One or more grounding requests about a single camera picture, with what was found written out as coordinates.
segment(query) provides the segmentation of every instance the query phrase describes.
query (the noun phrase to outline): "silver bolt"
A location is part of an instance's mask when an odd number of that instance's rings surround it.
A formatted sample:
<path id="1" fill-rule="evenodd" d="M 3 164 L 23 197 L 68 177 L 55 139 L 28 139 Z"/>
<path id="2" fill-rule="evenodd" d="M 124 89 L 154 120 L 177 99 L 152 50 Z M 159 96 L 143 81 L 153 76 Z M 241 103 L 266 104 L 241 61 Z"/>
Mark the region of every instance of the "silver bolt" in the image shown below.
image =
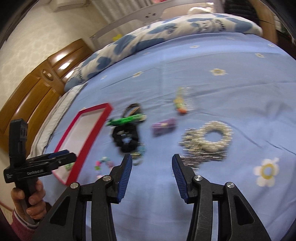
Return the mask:
<path id="1" fill-rule="evenodd" d="M 110 181 L 111 180 L 111 177 L 110 176 L 103 176 L 103 181 L 105 181 L 105 182 L 108 182 L 108 181 Z"/>
<path id="2" fill-rule="evenodd" d="M 70 188 L 72 188 L 72 189 L 78 188 L 78 183 L 72 183 L 70 185 Z"/>
<path id="3" fill-rule="evenodd" d="M 234 188 L 235 185 L 231 182 L 228 182 L 228 183 L 226 183 L 226 186 L 229 188 Z"/>
<path id="4" fill-rule="evenodd" d="M 196 176 L 194 176 L 194 180 L 201 181 L 202 180 L 202 176 L 201 175 L 196 175 Z"/>

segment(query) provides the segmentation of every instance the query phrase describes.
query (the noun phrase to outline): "striped cuff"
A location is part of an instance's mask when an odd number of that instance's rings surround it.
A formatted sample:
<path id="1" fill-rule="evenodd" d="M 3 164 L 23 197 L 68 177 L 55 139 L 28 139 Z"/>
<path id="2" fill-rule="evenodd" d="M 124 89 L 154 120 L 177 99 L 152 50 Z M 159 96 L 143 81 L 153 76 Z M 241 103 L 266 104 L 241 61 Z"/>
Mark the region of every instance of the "striped cuff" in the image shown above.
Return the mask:
<path id="1" fill-rule="evenodd" d="M 23 225 L 25 228 L 30 230 L 36 230 L 39 226 L 39 222 L 36 224 L 31 224 L 23 220 L 20 215 L 17 213 L 16 209 L 14 210 L 15 218 L 19 221 L 21 225 Z"/>

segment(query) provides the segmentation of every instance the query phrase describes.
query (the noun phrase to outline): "pink sleeve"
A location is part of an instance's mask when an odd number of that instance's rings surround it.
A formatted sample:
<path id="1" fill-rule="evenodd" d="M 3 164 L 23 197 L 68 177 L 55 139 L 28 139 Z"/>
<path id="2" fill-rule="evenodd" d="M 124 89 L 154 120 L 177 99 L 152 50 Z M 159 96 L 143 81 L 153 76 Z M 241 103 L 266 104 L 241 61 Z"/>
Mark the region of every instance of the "pink sleeve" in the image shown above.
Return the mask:
<path id="1" fill-rule="evenodd" d="M 11 227 L 21 241 L 30 241 L 38 225 L 39 223 L 34 225 L 27 223 L 15 210 L 13 211 Z"/>

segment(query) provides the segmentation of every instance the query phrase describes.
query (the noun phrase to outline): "hand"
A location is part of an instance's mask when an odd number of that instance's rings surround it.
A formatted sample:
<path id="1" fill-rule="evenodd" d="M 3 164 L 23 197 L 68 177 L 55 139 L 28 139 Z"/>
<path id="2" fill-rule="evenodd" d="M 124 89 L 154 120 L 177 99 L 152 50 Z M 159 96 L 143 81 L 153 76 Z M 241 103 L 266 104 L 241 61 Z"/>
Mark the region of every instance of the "hand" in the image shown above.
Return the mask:
<path id="1" fill-rule="evenodd" d="M 40 180 L 36 182 L 36 192 L 29 197 L 29 203 L 32 205 L 27 210 L 28 215 L 33 219 L 42 219 L 46 215 L 46 204 L 43 201 L 45 196 L 45 190 L 43 189 L 43 184 Z M 23 210 L 20 200 L 25 198 L 25 194 L 21 189 L 13 188 L 11 190 L 11 198 L 15 204 L 15 209 L 19 216 L 27 221 L 25 211 Z"/>

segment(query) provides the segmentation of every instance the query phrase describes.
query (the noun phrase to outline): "blue rubber grip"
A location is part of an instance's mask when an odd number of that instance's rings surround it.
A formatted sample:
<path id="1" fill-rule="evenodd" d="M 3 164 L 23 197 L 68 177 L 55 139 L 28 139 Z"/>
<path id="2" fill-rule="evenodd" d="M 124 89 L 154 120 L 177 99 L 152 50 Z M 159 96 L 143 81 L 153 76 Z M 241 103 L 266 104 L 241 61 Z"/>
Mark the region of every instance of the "blue rubber grip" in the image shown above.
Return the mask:
<path id="1" fill-rule="evenodd" d="M 124 168 L 124 171 L 121 175 L 121 178 L 118 184 L 118 195 L 117 195 L 118 203 L 121 202 L 121 200 L 124 198 L 124 195 L 126 193 L 126 187 L 128 185 L 128 180 L 131 174 L 132 167 L 133 167 L 133 160 L 131 158 L 131 155 L 129 155 L 128 160 L 126 162 L 126 166 Z"/>
<path id="2" fill-rule="evenodd" d="M 54 157 L 57 157 L 57 156 L 66 155 L 68 153 L 69 153 L 68 150 L 62 150 L 62 151 L 58 151 L 58 152 L 54 152 L 54 153 L 50 154 L 48 156 L 48 158 L 54 158 Z"/>
<path id="3" fill-rule="evenodd" d="M 175 156 L 173 156 L 173 158 L 172 158 L 172 169 L 173 169 L 175 179 L 176 179 L 176 182 L 178 185 L 180 196 L 187 203 L 187 201 L 189 199 L 189 195 L 187 192 L 187 183 L 185 181 L 185 178 L 181 172 L 180 166 L 179 166 Z"/>

